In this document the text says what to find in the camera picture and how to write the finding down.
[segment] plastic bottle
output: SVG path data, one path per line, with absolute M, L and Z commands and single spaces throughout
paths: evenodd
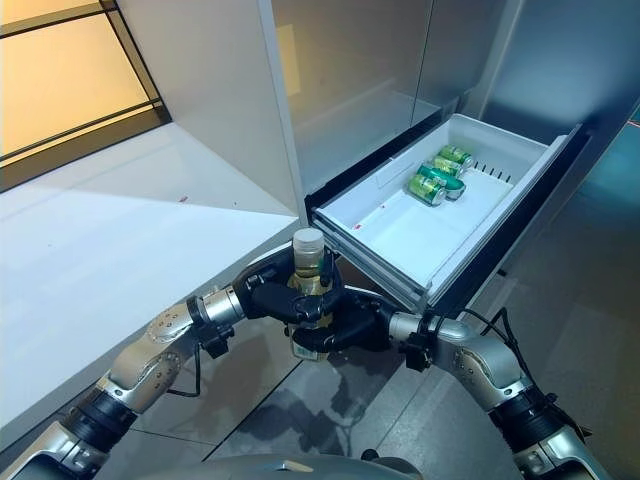
M 295 272 L 289 278 L 288 286 L 295 288 L 302 295 L 322 295 L 331 289 L 320 283 L 320 274 L 324 262 L 324 235 L 315 228 L 303 228 L 293 235 L 293 261 Z M 317 323 L 316 328 L 327 327 L 332 316 L 325 315 Z M 312 352 L 293 341 L 295 327 L 290 326 L 291 351 L 303 360 L 324 360 L 326 353 Z

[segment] wall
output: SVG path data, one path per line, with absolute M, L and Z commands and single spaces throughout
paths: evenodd
M 174 121 L 299 211 L 257 1 L 118 4 Z

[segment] floor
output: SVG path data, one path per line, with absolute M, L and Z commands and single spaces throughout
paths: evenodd
M 507 276 L 493 278 L 474 304 L 488 315 L 506 305 L 539 384 L 594 430 L 588 445 L 620 480 L 640 479 L 638 161 L 640 128 L 629 125 Z M 251 361 L 253 350 L 247 346 Z M 223 380 L 243 381 L 232 372 Z M 181 414 L 189 399 L 156 411 L 156 419 L 184 418 L 129 432 L 96 478 L 137 478 L 248 453 L 357 457 L 366 448 L 401 456 L 431 479 L 520 478 L 462 387 L 435 368 L 402 367 L 393 351 L 354 349 L 299 364 L 224 440 L 207 437 L 225 408 L 213 384 L 208 392 L 195 416 Z

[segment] green can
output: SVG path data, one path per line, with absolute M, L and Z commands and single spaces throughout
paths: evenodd
M 438 170 L 441 170 L 455 178 L 462 175 L 465 170 L 459 163 L 449 160 L 448 158 L 441 157 L 440 155 L 433 157 L 433 160 L 431 160 L 427 166 L 437 168 Z
M 434 207 L 442 203 L 446 194 L 442 180 L 427 178 L 420 174 L 415 174 L 409 180 L 409 191 Z
M 462 165 L 465 170 L 470 168 L 473 163 L 473 157 L 470 153 L 467 153 L 461 148 L 453 145 L 442 147 L 438 155 Z
M 423 175 L 427 178 L 439 178 L 444 180 L 444 189 L 447 191 L 447 198 L 450 200 L 457 200 L 458 198 L 460 198 L 460 196 L 467 188 L 462 180 L 459 180 L 456 177 L 443 172 L 442 170 L 438 170 L 437 168 L 431 168 L 422 165 L 418 169 L 418 174 Z

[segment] bottle cap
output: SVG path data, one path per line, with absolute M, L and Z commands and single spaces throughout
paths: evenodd
M 302 228 L 293 234 L 293 249 L 299 253 L 316 253 L 324 249 L 324 234 L 317 228 Z

